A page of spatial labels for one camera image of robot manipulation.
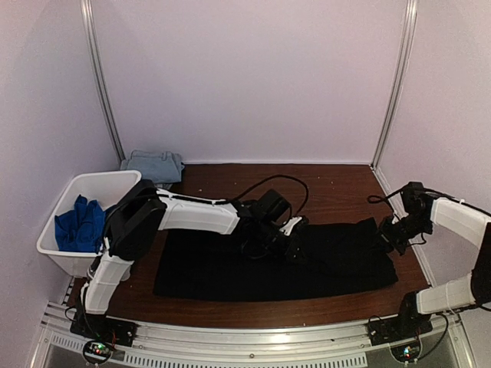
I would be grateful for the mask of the black garment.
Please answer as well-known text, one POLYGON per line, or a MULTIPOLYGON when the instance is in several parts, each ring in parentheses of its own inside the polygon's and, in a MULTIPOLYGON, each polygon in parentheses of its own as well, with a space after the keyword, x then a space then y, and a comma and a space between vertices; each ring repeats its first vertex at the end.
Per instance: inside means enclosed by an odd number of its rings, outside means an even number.
POLYGON ((299 235, 304 261, 249 255, 235 235, 170 230, 153 285, 158 297, 219 302, 266 302, 376 291, 398 281, 377 241, 374 218, 307 225, 299 235))

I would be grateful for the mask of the light blue denim skirt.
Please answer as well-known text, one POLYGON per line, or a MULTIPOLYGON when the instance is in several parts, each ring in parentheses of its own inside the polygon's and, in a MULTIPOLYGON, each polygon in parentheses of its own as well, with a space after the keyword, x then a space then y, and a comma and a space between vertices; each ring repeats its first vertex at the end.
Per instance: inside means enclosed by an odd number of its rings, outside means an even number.
POLYGON ((149 179, 154 184, 181 182, 184 168, 182 156, 170 151, 155 153, 134 150, 120 164, 120 170, 139 171, 142 179, 149 179))

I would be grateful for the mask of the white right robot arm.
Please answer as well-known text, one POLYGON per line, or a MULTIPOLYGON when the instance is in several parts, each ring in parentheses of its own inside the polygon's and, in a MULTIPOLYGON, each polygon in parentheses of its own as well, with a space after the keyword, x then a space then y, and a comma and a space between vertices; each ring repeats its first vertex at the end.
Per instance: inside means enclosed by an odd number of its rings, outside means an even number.
POLYGON ((423 325, 423 317, 444 311, 490 309, 490 213, 454 196, 409 182, 386 196, 371 195, 370 204, 398 196, 403 213, 393 212, 382 220, 378 236, 387 251, 405 255, 409 248, 423 246, 426 238, 446 232, 445 240, 474 248, 474 261, 464 275, 440 285, 413 291, 404 297, 395 334, 407 339, 423 325))

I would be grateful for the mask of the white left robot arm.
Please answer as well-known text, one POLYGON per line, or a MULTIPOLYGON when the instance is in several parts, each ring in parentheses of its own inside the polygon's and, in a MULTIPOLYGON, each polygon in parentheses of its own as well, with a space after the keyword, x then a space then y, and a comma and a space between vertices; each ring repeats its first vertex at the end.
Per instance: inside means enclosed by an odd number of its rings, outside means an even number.
POLYGON ((286 255, 308 223, 303 215, 290 215, 277 223, 290 208, 274 190, 258 200, 243 202, 240 197, 204 199, 176 194, 140 180, 106 217, 101 245, 77 300, 77 313, 83 315, 81 329, 93 340, 110 334, 110 323, 102 318, 110 299, 130 266, 150 250, 157 232, 182 229, 238 234, 258 242, 267 255, 286 255))

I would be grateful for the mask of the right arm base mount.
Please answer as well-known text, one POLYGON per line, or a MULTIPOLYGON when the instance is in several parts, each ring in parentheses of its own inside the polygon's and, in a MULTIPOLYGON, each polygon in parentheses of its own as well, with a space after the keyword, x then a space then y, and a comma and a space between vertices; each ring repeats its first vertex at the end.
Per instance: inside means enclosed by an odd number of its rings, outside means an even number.
POLYGON ((420 314, 416 293, 404 296, 395 317, 372 316, 366 324, 371 346, 390 345, 392 357, 402 364, 416 363, 423 355, 423 334, 433 330, 429 314, 420 314))

